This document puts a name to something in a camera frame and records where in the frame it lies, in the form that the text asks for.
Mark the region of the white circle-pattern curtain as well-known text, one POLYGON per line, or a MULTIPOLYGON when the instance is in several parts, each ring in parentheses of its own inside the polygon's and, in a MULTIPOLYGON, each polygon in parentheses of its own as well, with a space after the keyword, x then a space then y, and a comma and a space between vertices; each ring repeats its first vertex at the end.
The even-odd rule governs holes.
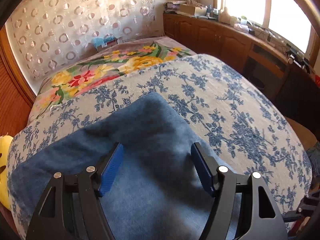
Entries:
POLYGON ((89 57, 92 41, 155 36, 163 0, 22 0, 5 24, 15 60, 31 91, 50 74, 89 57))

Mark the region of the blue denim jeans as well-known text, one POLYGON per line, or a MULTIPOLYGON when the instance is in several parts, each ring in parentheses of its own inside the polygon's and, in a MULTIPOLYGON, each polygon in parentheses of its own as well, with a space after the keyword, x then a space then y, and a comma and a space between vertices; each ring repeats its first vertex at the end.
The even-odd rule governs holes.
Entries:
POLYGON ((81 172, 117 142, 124 156, 101 199, 115 238, 198 239, 213 199, 199 181, 190 148, 199 142, 214 152, 157 93, 41 148, 13 170, 8 182, 20 234, 55 172, 81 172))

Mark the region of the long wooden cabinet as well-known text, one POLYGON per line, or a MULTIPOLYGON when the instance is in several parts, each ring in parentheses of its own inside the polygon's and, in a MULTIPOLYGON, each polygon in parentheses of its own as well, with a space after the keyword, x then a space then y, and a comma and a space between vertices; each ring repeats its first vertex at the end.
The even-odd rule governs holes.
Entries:
POLYGON ((198 54, 217 57, 269 99, 319 95, 317 85, 286 54, 251 34, 213 20, 163 14, 164 33, 198 54))

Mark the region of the cardboard box with blue cloth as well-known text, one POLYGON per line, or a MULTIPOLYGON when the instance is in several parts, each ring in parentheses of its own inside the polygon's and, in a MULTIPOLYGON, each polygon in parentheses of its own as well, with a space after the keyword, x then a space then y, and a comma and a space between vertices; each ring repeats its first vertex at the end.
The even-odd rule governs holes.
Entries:
POLYGON ((118 39, 114 36, 108 36, 106 38, 95 37, 91 40, 91 44, 97 52, 101 52, 104 49, 110 48, 118 44, 118 39))

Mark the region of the cardboard box on cabinet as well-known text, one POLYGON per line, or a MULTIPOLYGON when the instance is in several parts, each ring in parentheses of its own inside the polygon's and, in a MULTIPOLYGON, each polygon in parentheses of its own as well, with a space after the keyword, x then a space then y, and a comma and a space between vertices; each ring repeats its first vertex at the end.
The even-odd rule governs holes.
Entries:
POLYGON ((178 13, 187 16, 206 16, 206 7, 197 7, 189 4, 180 4, 178 13))

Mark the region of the yellow plush toy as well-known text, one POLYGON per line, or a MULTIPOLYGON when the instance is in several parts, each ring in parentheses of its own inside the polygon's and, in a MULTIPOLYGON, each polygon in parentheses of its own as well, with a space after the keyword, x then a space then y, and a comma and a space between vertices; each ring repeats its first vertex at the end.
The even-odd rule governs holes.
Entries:
POLYGON ((10 202, 7 186, 7 160, 9 155, 9 146, 13 140, 13 137, 9 135, 1 135, 0 138, 0 199, 1 204, 10 210, 10 202))

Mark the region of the white plastic jug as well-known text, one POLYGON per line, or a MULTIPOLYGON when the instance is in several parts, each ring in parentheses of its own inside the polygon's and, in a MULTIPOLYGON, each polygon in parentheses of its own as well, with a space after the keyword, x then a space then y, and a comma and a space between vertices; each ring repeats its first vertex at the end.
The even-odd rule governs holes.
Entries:
POLYGON ((219 22, 230 25, 231 16, 228 13, 227 7, 219 10, 219 22))

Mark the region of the wooden louvered wardrobe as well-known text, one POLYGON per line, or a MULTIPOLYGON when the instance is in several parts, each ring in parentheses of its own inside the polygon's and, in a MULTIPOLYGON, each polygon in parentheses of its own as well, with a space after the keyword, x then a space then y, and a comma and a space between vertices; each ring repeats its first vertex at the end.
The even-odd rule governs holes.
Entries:
POLYGON ((27 125, 35 94, 24 78, 1 29, 1 135, 15 136, 27 125))

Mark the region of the window with wooden frame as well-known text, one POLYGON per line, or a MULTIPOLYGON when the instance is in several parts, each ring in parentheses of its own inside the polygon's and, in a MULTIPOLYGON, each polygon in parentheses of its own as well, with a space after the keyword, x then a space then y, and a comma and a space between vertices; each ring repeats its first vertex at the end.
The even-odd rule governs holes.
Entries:
POLYGON ((213 0, 232 20, 244 20, 257 38, 281 53, 295 49, 312 60, 319 54, 319 35, 302 6, 295 0, 213 0))

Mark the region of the blue floral bed sheet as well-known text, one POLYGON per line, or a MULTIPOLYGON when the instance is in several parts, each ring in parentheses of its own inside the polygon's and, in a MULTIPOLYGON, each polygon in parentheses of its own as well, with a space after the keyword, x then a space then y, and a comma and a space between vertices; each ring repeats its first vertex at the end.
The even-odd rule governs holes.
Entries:
POLYGON ((302 143, 264 94, 236 70, 206 54, 131 72, 53 106, 13 138, 8 179, 41 148, 151 92, 159 93, 236 171, 260 172, 282 213, 297 208, 312 178, 302 143))

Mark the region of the colourful floral blanket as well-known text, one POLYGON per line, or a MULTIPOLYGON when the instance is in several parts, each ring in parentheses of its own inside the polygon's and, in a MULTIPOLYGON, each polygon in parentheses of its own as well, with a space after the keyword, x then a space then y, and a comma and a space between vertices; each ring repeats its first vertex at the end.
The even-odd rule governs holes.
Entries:
POLYGON ((55 106, 103 83, 163 62, 194 55, 167 36, 144 38, 104 49, 44 79, 29 114, 31 123, 55 106))

